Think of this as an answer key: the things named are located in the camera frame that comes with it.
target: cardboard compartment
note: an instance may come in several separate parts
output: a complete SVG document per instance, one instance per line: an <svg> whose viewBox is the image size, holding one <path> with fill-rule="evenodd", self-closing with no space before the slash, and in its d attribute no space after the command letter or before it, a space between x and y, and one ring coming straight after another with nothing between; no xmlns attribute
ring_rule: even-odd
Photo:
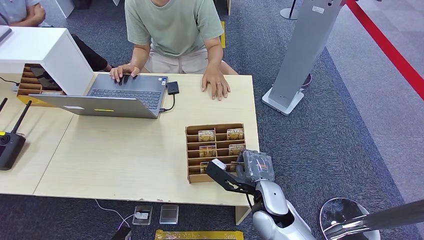
<svg viewBox="0 0 424 240"><path fill-rule="evenodd" d="M31 106L39 107L54 107L46 102L40 101L29 94L50 94L50 95L65 95L65 93L55 90L43 90L43 86L40 84L39 80L36 78L33 72L31 72L31 67L40 67L39 64L25 64L23 68L22 78L20 79L19 88L17 90L17 98L27 104L28 101L32 101Z"/></svg>
<svg viewBox="0 0 424 240"><path fill-rule="evenodd" d="M201 174L200 163L212 161L218 158L230 171L231 162L236 162L238 156L229 156L229 145L246 144L245 136L239 140L227 140L228 129L244 129L242 123L214 124L187 126L185 128L186 152L187 152L187 179L189 183L213 182L207 174ZM215 141L199 142L198 132L202 130L214 130ZM200 157L199 147L216 146L216 156Z"/></svg>

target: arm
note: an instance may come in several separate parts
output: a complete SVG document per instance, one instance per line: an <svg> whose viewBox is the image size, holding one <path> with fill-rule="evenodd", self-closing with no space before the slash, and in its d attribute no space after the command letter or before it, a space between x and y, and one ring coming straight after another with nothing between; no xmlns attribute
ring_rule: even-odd
<svg viewBox="0 0 424 240"><path fill-rule="evenodd" d="M198 1L199 7L196 13L197 28L207 50L208 64L201 79L201 89L205 91L208 83L211 87L212 100L215 97L219 101L226 98L230 92L230 86L220 70L223 60L223 48L221 47L220 35L224 33L220 18L212 0Z"/></svg>
<svg viewBox="0 0 424 240"><path fill-rule="evenodd" d="M125 2L125 22L128 41L134 44L131 62L112 68L109 75L113 80L120 81L123 74L131 73L135 77L145 66L150 53L150 34L137 13L134 1Z"/></svg>
<svg viewBox="0 0 424 240"><path fill-rule="evenodd" d="M230 86L220 70L224 53L223 48L221 47L221 41L219 37L215 37L209 40L204 40L203 42L207 50L208 64L201 80L201 88L202 91L205 91L207 84L210 83L212 100L214 100L215 97L218 97L218 100L221 101L222 97L226 98L228 93L231 91Z"/></svg>
<svg viewBox="0 0 424 240"><path fill-rule="evenodd" d="M10 23L11 27L37 27L44 21L46 12L39 3L26 7L26 18L23 21Z"/></svg>
<svg viewBox="0 0 424 240"><path fill-rule="evenodd" d="M132 50L131 62L128 65L135 66L140 70L144 68L147 59L149 58L150 45L137 45L134 44L134 50Z"/></svg>
<svg viewBox="0 0 424 240"><path fill-rule="evenodd" d="M209 62L207 66L214 66L218 68L221 65L224 54L220 38L215 37L210 40L205 40L204 46L207 50L207 60Z"/></svg>
<svg viewBox="0 0 424 240"><path fill-rule="evenodd" d="M131 62L126 65L121 65L112 68L109 72L109 76L118 83L123 74L131 74L131 77L135 77L140 73L141 69L145 66L150 53L150 45L137 45L134 44L134 50L132 50Z"/></svg>

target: yellow tape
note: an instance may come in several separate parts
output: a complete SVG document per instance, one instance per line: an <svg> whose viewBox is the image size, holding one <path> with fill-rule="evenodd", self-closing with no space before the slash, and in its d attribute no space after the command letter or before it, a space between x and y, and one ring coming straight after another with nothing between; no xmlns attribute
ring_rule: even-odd
<svg viewBox="0 0 424 240"><path fill-rule="evenodd" d="M115 112L115 110L112 110L112 109L94 109L94 111L100 111L100 112Z"/></svg>
<svg viewBox="0 0 424 240"><path fill-rule="evenodd" d="M222 29L224 29L224 33L220 36L221 38L221 47L225 49L225 23L221 21Z"/></svg>
<svg viewBox="0 0 424 240"><path fill-rule="evenodd" d="M156 230L155 240L243 240L241 231L163 231Z"/></svg>

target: black cable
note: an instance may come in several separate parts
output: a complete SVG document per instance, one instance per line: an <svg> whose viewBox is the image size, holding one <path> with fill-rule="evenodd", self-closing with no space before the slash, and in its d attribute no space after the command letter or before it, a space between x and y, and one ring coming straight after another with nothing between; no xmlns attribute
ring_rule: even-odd
<svg viewBox="0 0 424 240"><path fill-rule="evenodd" d="M247 197L247 202L249 203L250 209L252 209L251 199L249 198L249 195L247 193L246 193L246 197Z"/></svg>
<svg viewBox="0 0 424 240"><path fill-rule="evenodd" d="M171 109L173 109L173 108L174 108L174 106L175 106L175 94L172 94L172 96L173 96L173 103L172 103L172 107L171 107L171 108L168 108L168 109L166 109L166 108L161 108L161 109L159 109L159 112L160 112L160 113L163 113L163 112L169 111L169 110L171 110Z"/></svg>
<svg viewBox="0 0 424 240"><path fill-rule="evenodd" d="M5 80L5 79L4 79L3 77L1 77L1 76L0 76L0 79L1 79L1 80L3 80L3 81L5 81L5 82L8 82L8 83L14 83L14 84L16 84L16 86L19 86L19 82Z"/></svg>

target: blue carpet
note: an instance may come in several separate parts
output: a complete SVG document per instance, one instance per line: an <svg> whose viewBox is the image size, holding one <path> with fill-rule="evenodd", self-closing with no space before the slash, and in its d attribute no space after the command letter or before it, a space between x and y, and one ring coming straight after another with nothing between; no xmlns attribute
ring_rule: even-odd
<svg viewBox="0 0 424 240"><path fill-rule="evenodd" d="M280 9L290 6L290 1L233 0L230 17L225 1L217 2L225 21L224 60L240 74L253 76L260 149L273 157L276 182L314 236L323 239L317 215L330 198L351 198L370 212L402 204L327 50L312 70L313 82L305 98L290 116L284 117L261 103L275 80L294 28L294 21L279 16ZM90 10L75 11L66 21L49 15L46 20L79 35L113 65L130 59L132 46L126 39L123 2L114 7L110 0L95 0ZM101 200L100 204L127 216L137 203ZM234 226L233 207L183 204L177 225L159 225L160 203L146 204L153 204L152 224L134 226L133 240L153 239L156 229L240 230L246 239L259 238L251 216ZM0 195L0 219L0 239L7 240L110 239L121 223L114 213L100 210L92 199L18 195ZM420 239L415 226L383 230L381 236Z"/></svg>

